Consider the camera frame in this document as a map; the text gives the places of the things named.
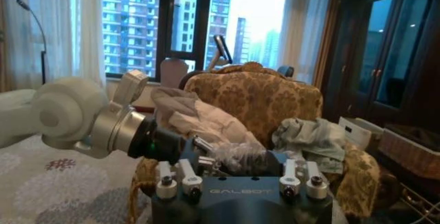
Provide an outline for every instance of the white box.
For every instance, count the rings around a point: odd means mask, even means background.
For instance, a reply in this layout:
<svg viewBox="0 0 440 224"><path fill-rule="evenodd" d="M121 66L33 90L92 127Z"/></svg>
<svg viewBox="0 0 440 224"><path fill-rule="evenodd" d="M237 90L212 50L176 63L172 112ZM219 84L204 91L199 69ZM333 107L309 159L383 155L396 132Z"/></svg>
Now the white box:
<svg viewBox="0 0 440 224"><path fill-rule="evenodd" d="M345 130L345 139L360 150L376 150L384 129L361 118L339 118L339 125Z"/></svg>

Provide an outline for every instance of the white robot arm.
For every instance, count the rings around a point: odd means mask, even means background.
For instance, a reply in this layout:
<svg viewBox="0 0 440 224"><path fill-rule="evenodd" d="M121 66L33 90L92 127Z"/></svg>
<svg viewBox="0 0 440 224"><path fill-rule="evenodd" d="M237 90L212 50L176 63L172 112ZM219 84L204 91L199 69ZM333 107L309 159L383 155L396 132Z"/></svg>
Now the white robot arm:
<svg viewBox="0 0 440 224"><path fill-rule="evenodd" d="M95 158L117 149L133 158L177 161L180 136L157 128L156 122L131 106L145 84L147 76L140 71L128 72L109 101L103 89L87 79L67 77L47 83L28 105L1 111L5 132L0 133L0 143L17 135L41 133L48 146Z"/></svg>

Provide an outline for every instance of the floral upholstered armchair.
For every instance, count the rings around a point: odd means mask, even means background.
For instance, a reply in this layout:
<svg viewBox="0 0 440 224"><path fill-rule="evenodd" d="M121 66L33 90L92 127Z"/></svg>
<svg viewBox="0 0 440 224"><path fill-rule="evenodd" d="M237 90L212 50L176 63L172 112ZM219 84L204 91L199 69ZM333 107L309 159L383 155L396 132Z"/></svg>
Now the floral upholstered armchair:
<svg viewBox="0 0 440 224"><path fill-rule="evenodd" d="M196 92L201 101L233 115L268 149L272 148L272 132L285 118L313 120L321 116L319 89L293 82L257 63L189 74L181 88ZM344 214L368 217L379 188L379 166L375 159L349 144L344 149L344 174L325 176ZM143 168L139 168L135 183L144 177Z"/></svg>

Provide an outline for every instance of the patterned bedspread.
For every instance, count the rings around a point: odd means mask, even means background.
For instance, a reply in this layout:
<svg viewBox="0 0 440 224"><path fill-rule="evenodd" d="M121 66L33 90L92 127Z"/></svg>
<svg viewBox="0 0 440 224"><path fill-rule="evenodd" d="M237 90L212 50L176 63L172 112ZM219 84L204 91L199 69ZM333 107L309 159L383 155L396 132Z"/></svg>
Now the patterned bedspread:
<svg viewBox="0 0 440 224"><path fill-rule="evenodd" d="M39 136L0 149L0 223L125 223L137 162L120 151L93 159L53 149Z"/></svg>

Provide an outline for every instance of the white curtain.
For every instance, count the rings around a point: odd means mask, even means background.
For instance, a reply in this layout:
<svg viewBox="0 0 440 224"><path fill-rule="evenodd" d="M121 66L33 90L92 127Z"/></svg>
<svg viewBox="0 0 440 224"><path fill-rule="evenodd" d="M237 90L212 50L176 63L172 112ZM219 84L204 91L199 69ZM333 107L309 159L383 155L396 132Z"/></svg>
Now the white curtain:
<svg viewBox="0 0 440 224"><path fill-rule="evenodd" d="M328 0L285 0L279 66L295 68L293 78L312 84Z"/></svg>
<svg viewBox="0 0 440 224"><path fill-rule="evenodd" d="M47 37L47 82L80 76L105 84L101 0L23 0L39 18ZM37 24L16 3L5 0L8 74L15 89L41 85L43 37Z"/></svg>

